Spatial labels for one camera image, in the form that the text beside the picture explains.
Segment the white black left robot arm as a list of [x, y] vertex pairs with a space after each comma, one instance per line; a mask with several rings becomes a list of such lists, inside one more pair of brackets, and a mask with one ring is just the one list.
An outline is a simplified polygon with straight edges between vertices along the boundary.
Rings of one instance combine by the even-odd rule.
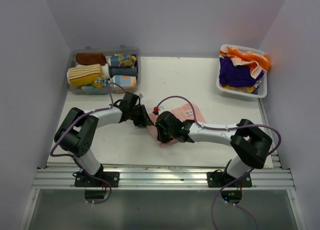
[[131, 120], [134, 126], [153, 126], [141, 98], [134, 93], [112, 101], [105, 108], [84, 111], [77, 107], [69, 110], [54, 136], [50, 156], [69, 156], [85, 172], [86, 180], [92, 186], [99, 186], [104, 180], [103, 167], [94, 156], [91, 145], [98, 128]]

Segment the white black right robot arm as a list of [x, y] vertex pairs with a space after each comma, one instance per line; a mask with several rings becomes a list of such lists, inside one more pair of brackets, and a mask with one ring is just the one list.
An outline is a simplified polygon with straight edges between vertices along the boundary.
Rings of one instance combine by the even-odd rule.
[[220, 184], [234, 186], [250, 169], [262, 169], [268, 156], [272, 139], [247, 119], [236, 125], [217, 127], [196, 123], [195, 120], [180, 121], [171, 112], [165, 111], [155, 122], [157, 140], [167, 143], [177, 140], [181, 143], [210, 142], [234, 149], [237, 156], [230, 160], [224, 171], [213, 179]]

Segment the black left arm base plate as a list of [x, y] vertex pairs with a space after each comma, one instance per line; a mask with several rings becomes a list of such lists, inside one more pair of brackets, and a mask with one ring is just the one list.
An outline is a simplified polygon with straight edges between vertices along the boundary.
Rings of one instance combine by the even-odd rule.
[[119, 172], [101, 172], [99, 176], [90, 177], [83, 171], [74, 172], [75, 187], [118, 187], [120, 180]]

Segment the pink terry towel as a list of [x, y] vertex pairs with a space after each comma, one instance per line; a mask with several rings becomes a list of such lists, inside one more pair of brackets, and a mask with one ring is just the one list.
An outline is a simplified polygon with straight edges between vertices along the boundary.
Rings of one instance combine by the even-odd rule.
[[[197, 121], [205, 123], [206, 121], [205, 121], [199, 107], [195, 104], [193, 104], [192, 106], [195, 109], [195, 115], [196, 115]], [[183, 106], [180, 106], [178, 108], [172, 109], [172, 110], [170, 110], [170, 112], [173, 113], [174, 116], [177, 117], [180, 121], [194, 119], [193, 110], [188, 103], [186, 103]], [[147, 129], [148, 129], [151, 137], [154, 139], [154, 141], [157, 143], [157, 145], [159, 147], [167, 147], [167, 146], [178, 143], [178, 141], [175, 139], [171, 140], [167, 143], [161, 143], [160, 141], [157, 140], [158, 133], [157, 133], [156, 127], [155, 126], [147, 126]]]

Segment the orange white towel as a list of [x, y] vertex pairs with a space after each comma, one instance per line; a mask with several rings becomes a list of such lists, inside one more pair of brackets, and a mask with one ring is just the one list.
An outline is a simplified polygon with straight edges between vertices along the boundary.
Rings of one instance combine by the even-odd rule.
[[267, 73], [272, 66], [268, 55], [254, 53], [251, 50], [240, 50], [234, 46], [221, 46], [219, 54], [223, 58], [229, 58], [235, 67], [249, 67], [249, 73], [253, 79], [256, 79], [260, 73]]

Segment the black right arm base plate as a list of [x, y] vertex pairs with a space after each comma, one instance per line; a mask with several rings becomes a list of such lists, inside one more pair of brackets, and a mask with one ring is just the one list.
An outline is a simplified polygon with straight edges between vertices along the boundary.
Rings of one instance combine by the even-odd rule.
[[[222, 188], [226, 184], [229, 184], [233, 180], [235, 180], [234, 177], [229, 176], [226, 171], [222, 171], [220, 169], [207, 172], [206, 173], [206, 179], [207, 179], [207, 184], [209, 188]], [[252, 187], [252, 180], [250, 175], [234, 182], [233, 184], [229, 185], [228, 187], [234, 187], [234, 188], [250, 188]]]

